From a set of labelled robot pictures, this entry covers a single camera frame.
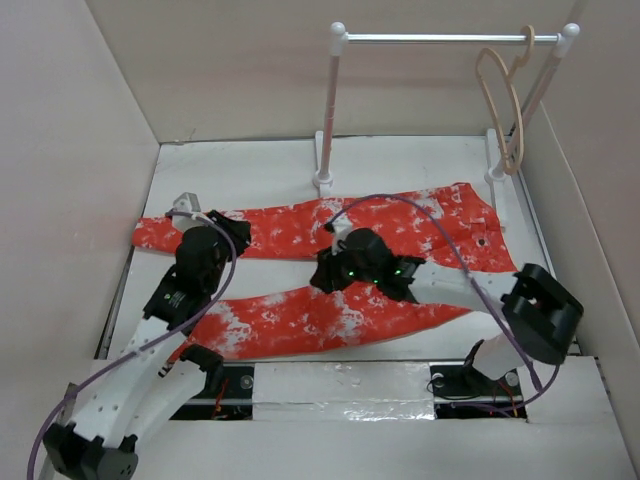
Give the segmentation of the red white patterned trousers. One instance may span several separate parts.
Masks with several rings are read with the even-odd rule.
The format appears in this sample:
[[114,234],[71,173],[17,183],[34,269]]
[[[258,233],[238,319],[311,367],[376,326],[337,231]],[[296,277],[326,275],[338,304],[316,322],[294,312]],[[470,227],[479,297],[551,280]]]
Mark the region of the red white patterned trousers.
[[232,211],[251,242],[245,256],[317,260],[307,286],[224,300],[189,342],[233,360],[313,354],[395,339],[464,314],[441,301],[418,305],[383,293],[401,256],[474,274],[515,272],[499,220],[467,183],[403,193],[398,200],[324,198]]

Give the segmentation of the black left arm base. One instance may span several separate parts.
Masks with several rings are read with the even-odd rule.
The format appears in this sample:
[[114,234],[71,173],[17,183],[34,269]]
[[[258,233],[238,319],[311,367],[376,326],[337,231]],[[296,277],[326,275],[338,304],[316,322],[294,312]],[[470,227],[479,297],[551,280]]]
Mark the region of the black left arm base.
[[240,421],[253,418],[255,365],[227,363],[223,357],[201,345],[190,345],[180,361],[194,361],[206,378],[202,390],[171,417],[175,421]]

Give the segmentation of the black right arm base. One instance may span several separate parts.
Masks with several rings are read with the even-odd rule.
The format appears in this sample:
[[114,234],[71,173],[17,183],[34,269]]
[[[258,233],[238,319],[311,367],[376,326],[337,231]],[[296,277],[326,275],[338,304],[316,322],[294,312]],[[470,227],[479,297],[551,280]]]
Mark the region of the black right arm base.
[[433,395],[435,417],[438,420],[526,419],[516,370],[492,380],[473,368],[473,358],[474,354],[469,353],[464,359],[429,364],[430,379],[426,390]]

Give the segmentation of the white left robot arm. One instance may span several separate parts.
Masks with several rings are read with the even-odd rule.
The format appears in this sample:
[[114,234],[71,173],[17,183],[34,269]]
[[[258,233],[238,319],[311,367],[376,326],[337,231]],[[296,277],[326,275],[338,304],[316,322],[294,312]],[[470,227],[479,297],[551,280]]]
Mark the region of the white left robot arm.
[[190,398],[222,387],[223,357],[184,343],[220,299],[237,259],[251,244],[251,226],[217,211],[168,212],[182,227],[174,263],[143,308],[120,357],[80,384],[100,384],[65,423],[50,421],[36,441],[67,479],[129,479],[136,446]]

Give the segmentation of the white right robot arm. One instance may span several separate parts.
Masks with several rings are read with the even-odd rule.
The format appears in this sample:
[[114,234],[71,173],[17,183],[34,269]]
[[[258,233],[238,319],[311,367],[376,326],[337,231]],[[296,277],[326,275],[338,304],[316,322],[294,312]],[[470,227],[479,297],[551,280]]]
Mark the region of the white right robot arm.
[[355,282],[374,285],[400,303],[447,305],[494,317],[501,334],[479,341],[467,357],[462,381],[483,394],[507,372],[533,361],[564,363],[584,307],[540,265],[515,273],[473,271],[398,255],[368,228],[348,229],[317,254],[313,286],[325,293]]

